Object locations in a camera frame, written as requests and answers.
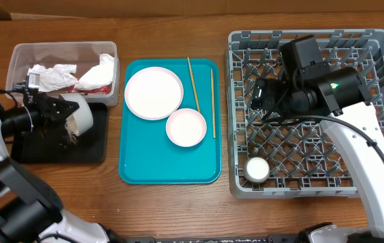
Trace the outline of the pink shallow bowl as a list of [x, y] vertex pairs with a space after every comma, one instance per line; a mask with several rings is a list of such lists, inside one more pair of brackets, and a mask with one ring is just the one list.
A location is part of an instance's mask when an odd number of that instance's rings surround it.
[[206, 132], [205, 118], [194, 109], [178, 109], [167, 119], [167, 137], [177, 146], [195, 146], [203, 140]]

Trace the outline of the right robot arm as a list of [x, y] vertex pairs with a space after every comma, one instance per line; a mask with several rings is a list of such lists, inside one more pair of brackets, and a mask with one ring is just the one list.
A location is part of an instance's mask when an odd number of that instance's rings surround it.
[[313, 35], [279, 47], [280, 79], [259, 78], [251, 107], [265, 110], [263, 124], [292, 126], [314, 121], [341, 155], [360, 195], [366, 229], [321, 223], [299, 242], [384, 242], [384, 135], [365, 79], [353, 67], [335, 70]]

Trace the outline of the red snack wrapper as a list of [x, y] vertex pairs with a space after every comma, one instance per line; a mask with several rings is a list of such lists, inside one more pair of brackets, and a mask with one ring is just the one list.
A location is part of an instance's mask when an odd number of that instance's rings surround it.
[[105, 94], [108, 94], [110, 92], [110, 89], [111, 88], [109, 86], [103, 86], [103, 87], [92, 89], [92, 90], [80, 90], [80, 89], [77, 89], [75, 86], [72, 86], [67, 92], [68, 93], [81, 93], [84, 95], [87, 95], [87, 94], [105, 95]]

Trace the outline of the large white plate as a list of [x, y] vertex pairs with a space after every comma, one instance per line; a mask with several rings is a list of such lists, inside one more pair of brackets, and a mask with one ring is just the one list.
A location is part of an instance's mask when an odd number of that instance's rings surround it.
[[136, 72], [127, 82], [124, 100], [137, 117], [159, 120], [176, 111], [184, 97], [180, 78], [164, 67], [146, 67]]

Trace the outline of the white napkin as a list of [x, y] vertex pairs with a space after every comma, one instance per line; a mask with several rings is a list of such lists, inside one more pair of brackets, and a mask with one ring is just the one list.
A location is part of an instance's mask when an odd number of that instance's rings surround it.
[[50, 68], [35, 64], [28, 69], [28, 74], [40, 76], [40, 92], [51, 92], [76, 85], [78, 83], [78, 79], [74, 76], [76, 69], [77, 65], [74, 64], [56, 64]]

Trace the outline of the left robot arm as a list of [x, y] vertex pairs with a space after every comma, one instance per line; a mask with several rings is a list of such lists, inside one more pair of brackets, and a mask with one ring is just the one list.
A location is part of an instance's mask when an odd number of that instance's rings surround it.
[[121, 242], [110, 229], [64, 209], [54, 189], [14, 161], [5, 143], [7, 137], [65, 122], [83, 134], [93, 125], [86, 100], [79, 94], [54, 98], [17, 91], [24, 95], [22, 107], [6, 110], [0, 103], [0, 242]]

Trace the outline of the small white cup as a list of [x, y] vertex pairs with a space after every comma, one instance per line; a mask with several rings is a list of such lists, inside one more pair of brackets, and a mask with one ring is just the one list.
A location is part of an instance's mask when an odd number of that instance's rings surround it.
[[251, 183], [263, 183], [270, 175], [268, 162], [260, 157], [252, 157], [243, 168], [244, 177]]

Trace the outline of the grey bowl with rice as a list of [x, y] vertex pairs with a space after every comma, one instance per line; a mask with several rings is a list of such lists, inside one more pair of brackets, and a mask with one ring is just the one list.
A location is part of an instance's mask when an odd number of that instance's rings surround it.
[[71, 116], [69, 116], [67, 120], [74, 120], [78, 127], [78, 136], [83, 135], [86, 131], [88, 131], [93, 126], [93, 116], [90, 110], [88, 103], [85, 98], [78, 93], [67, 93], [61, 94], [59, 97], [63, 100], [74, 101], [77, 102], [80, 108], [73, 112]]

